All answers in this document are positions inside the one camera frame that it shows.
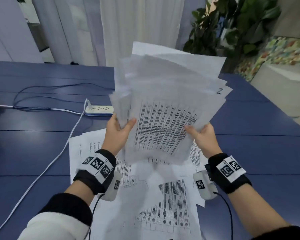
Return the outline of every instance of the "sleeve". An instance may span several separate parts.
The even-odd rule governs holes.
[[[28,222],[18,240],[83,240],[91,223],[92,213],[86,202],[59,193]]]
[[[287,226],[277,230],[264,233],[253,240],[273,240],[273,239],[298,239],[300,240],[300,227]]]

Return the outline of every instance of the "table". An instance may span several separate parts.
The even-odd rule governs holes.
[[[82,103],[109,105],[114,88],[110,67],[0,62],[0,104],[11,105],[28,86],[85,84],[60,89],[32,88],[20,94],[20,106],[71,109]],[[300,126],[238,75],[221,74],[234,90],[212,119],[221,148],[248,171],[256,190],[292,224],[300,226]],[[0,109],[0,225],[33,180],[59,154],[78,116],[59,111],[23,112]],[[108,118],[83,117],[73,136],[105,128]],[[70,185],[68,150],[40,178],[0,231],[16,239],[27,222],[55,193]],[[206,239],[229,239],[230,217],[221,198],[198,206]],[[248,239],[236,214],[235,239]]]

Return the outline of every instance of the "multicolored mosaic surface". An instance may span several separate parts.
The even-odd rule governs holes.
[[[300,65],[300,39],[271,37],[258,56],[242,60],[235,73],[250,82],[263,63]]]

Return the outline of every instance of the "electrical outlet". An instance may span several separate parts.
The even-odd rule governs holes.
[[[86,114],[113,114],[113,112],[113,106],[108,105],[92,105],[92,109],[89,109],[89,107],[85,108]]]

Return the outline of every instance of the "person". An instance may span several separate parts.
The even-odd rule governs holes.
[[[87,236],[92,224],[89,206],[94,196],[104,193],[110,185],[116,165],[115,156],[125,145],[135,123],[136,119],[131,119],[123,129],[120,129],[116,115],[111,117],[102,148],[96,152],[93,160],[86,159],[78,167],[70,187],[64,193],[54,195],[28,222],[19,240],[83,240]],[[210,123],[200,132],[191,126],[185,126],[185,130],[194,138],[204,156],[209,159],[213,180],[228,194],[244,228],[254,239],[300,239],[300,227],[286,222],[253,189],[245,175],[241,175],[231,184],[224,184],[223,180],[216,176],[216,166],[228,155],[220,149]],[[100,169],[100,163],[93,163],[97,159],[108,160],[105,164],[113,168],[107,177],[101,177],[98,173],[95,176],[95,168]]]

